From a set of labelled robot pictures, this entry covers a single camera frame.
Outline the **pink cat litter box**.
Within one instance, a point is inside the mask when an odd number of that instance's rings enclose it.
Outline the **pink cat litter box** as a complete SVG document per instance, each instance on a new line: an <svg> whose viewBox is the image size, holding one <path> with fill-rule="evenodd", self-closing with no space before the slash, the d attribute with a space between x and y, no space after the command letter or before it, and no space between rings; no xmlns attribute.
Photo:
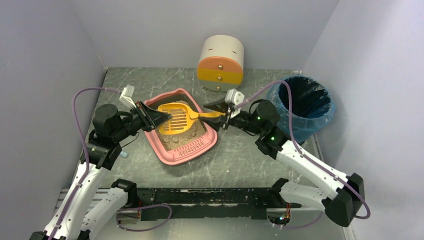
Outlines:
<svg viewBox="0 0 424 240"><path fill-rule="evenodd" d="M161 104L178 101L186 102L196 112L203 112L199 102L183 88L177 88L173 91L159 94L151 99L145 100L144 104L152 109L156 109ZM193 136L191 140L185 144L174 142L172 135L165 136L168 141L161 140L160 134L157 131L145 132L144 134L159 160L166 165L175 166L195 159L206 153L216 144L218 135L214 129L200 121L197 121L196 125L201 125L204 133Z"/></svg>

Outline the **yellow litter scoop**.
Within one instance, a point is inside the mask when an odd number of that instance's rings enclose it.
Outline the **yellow litter scoop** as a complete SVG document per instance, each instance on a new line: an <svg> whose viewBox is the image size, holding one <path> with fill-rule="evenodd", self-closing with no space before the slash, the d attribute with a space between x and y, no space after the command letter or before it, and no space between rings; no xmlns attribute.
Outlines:
<svg viewBox="0 0 424 240"><path fill-rule="evenodd" d="M161 104L157 110L171 115L171 119L158 128L162 135L184 133L192 127L199 117L216 118L225 115L225 113L218 111L196 112L189 105L179 102Z"/></svg>

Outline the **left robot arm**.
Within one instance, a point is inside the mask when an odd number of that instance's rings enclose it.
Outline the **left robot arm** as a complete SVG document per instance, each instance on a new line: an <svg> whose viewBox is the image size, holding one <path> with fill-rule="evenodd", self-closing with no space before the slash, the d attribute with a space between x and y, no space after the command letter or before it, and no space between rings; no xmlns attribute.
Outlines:
<svg viewBox="0 0 424 240"><path fill-rule="evenodd" d="M122 152L120 142L139 131L150 132L171 119L142 102L132 103L128 112L114 104L97 108L92 120L94 130L84 148L72 188L43 231L33 232L32 240L93 240L120 209L137 211L141 206L137 185L116 180L106 196L89 209L93 198Z"/></svg>

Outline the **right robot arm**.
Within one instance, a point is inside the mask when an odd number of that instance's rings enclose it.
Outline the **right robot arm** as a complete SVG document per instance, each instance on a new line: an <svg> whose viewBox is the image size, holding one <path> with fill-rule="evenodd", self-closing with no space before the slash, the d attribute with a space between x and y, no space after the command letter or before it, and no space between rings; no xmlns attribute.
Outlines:
<svg viewBox="0 0 424 240"><path fill-rule="evenodd" d="M280 115L270 101L260 99L255 104L253 112L242 110L232 117L236 109L233 103L226 103L224 99L206 103L204 108L224 115L212 119L203 117L201 121L216 131L232 126L257 135L255 144L264 155L291 166L315 184L310 187L287 179L278 180L273 185L278 198L286 203L316 208L335 224L350 226L366 205L362 176L338 171L299 147L277 126Z"/></svg>

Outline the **beige cat litter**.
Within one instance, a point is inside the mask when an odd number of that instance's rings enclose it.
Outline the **beige cat litter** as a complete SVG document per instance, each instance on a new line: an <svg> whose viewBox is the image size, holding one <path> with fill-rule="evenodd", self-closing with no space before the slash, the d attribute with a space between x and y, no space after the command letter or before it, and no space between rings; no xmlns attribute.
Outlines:
<svg viewBox="0 0 424 240"><path fill-rule="evenodd" d="M183 104L189 105L189 103L184 100L178 100L178 101L169 102L169 103L183 103ZM157 134L160 140L162 141L162 143L165 145L165 148L167 150L174 150L183 145L191 143L197 138L202 137L202 135L204 135L205 133L206 133L206 129L204 125L200 123L198 120L191 126L189 130L180 134L164 135L164 134L161 134L159 130L157 130Z"/></svg>

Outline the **small light blue object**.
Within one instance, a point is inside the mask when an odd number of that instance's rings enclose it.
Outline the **small light blue object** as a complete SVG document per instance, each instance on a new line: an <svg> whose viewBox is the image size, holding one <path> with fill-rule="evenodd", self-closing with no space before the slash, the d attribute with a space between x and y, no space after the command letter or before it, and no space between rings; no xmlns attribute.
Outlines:
<svg viewBox="0 0 424 240"><path fill-rule="evenodd" d="M127 152L125 152L125 151L121 151L121 152L119 153L119 156L120 156L120 157L122 157L122 158L124 158L124 159L127 159L127 158L128 158L128 156L129 156L129 154L128 154Z"/></svg>

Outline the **round pastel drawer cabinet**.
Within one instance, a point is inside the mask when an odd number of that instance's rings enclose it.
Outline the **round pastel drawer cabinet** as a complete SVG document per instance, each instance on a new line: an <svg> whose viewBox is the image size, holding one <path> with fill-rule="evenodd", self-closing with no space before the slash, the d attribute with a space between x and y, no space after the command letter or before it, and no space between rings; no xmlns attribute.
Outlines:
<svg viewBox="0 0 424 240"><path fill-rule="evenodd" d="M230 35L213 35L203 44L196 68L201 85L210 91L226 92L244 79L244 46Z"/></svg>

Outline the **black bin with blue bag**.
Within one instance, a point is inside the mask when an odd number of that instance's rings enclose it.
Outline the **black bin with blue bag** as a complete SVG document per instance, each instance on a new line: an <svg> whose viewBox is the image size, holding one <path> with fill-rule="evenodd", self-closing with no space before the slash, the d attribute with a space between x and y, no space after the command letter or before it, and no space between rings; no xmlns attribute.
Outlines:
<svg viewBox="0 0 424 240"><path fill-rule="evenodd" d="M336 105L329 91L310 77L292 75L282 80L290 88L292 131L296 142L301 145L332 121ZM282 83L271 86L265 99L274 104L280 115L278 127L289 134L289 95L286 86Z"/></svg>

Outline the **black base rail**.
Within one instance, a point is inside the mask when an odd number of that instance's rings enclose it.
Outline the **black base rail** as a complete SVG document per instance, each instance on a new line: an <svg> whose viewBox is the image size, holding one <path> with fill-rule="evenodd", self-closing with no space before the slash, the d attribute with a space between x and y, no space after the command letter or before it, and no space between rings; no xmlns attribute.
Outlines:
<svg viewBox="0 0 424 240"><path fill-rule="evenodd" d="M166 204L141 212L142 221L203 218L240 218L266 220L271 212L285 212L288 204L267 187L253 188L138 188L143 207Z"/></svg>

